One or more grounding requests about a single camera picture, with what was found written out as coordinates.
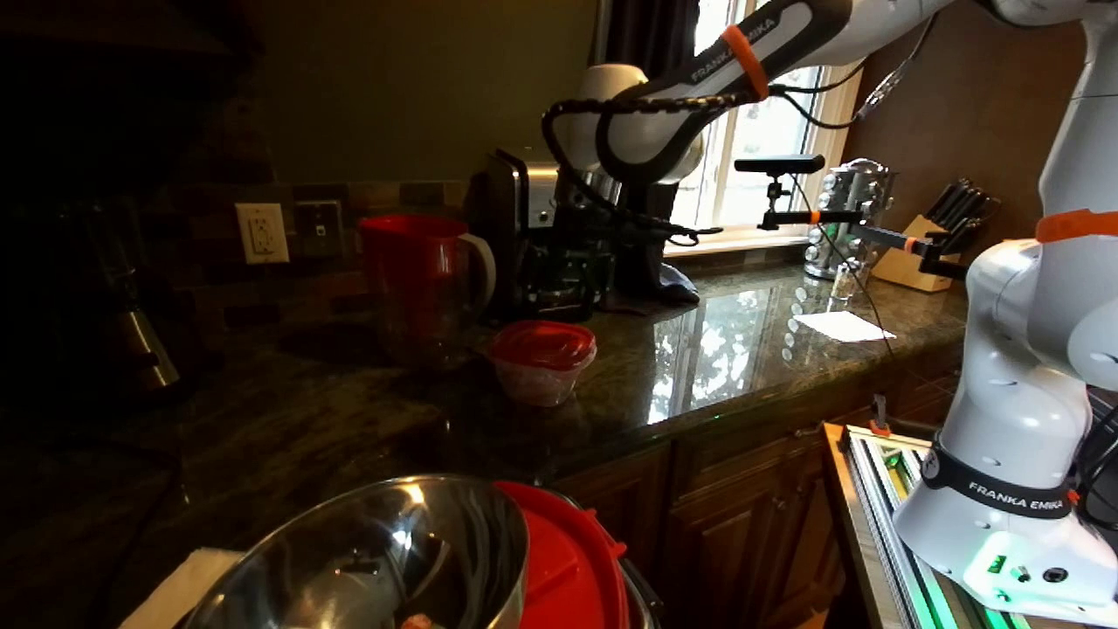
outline kitchen counter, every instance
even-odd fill
[[[872,393],[906,387],[961,350],[958,292],[872,285],[845,307],[895,338],[837,344],[796,323],[837,307],[832,286],[802,271],[696,285],[702,305],[690,310],[596,315],[598,363],[561,411],[516,411],[486,362],[408,373],[378,356],[363,323],[321,323],[224,338],[221,371],[174,405],[81,432],[23,426],[0,447],[0,612],[81,625],[104,604],[119,621],[191,548],[248,548],[359,482],[552,482],[715,422],[872,405]]]

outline red container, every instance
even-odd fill
[[[495,482],[529,525],[529,588],[521,629],[628,629],[628,592],[615,543],[590,511],[556,493]]]

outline wooden cabinet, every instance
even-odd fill
[[[813,432],[719,459],[726,446],[682,446],[658,574],[663,621],[796,625],[844,592],[825,450]]]
[[[552,490],[628,547],[669,629],[792,629],[845,579],[817,432],[705,432]]]

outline plastic container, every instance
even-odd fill
[[[529,525],[521,629],[628,629],[627,547],[556,493],[495,482]]]
[[[491,344],[495,383],[521,405],[564,405],[596,356],[596,333],[568,323],[513,323]]]

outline red lid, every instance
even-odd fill
[[[598,338],[568,323],[513,323],[491,344],[495,362],[569,371],[598,352]]]
[[[628,625],[628,592],[618,567],[627,547],[610,538],[590,511],[556,493],[495,482],[529,525],[529,592],[521,629],[618,629]]]

